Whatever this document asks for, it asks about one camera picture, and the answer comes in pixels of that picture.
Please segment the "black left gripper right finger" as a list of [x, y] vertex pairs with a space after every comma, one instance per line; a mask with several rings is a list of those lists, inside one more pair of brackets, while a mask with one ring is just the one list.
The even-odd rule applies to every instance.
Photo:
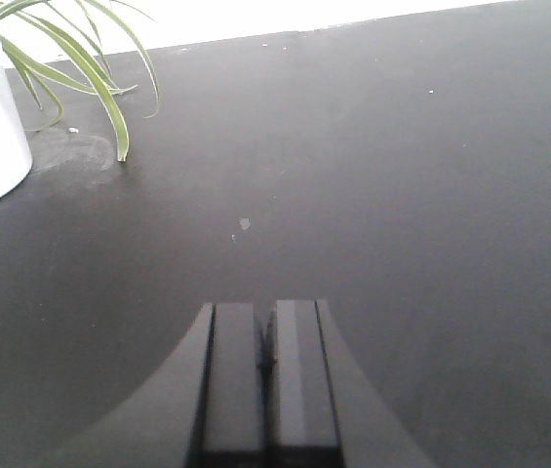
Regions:
[[278, 301], [267, 343], [271, 466], [434, 466], [357, 364], [326, 301]]

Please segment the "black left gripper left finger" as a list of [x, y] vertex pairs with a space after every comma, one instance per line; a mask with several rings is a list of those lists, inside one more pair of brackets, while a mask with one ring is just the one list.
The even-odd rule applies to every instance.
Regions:
[[251, 305], [204, 305], [162, 366], [46, 466], [263, 466], [259, 345]]

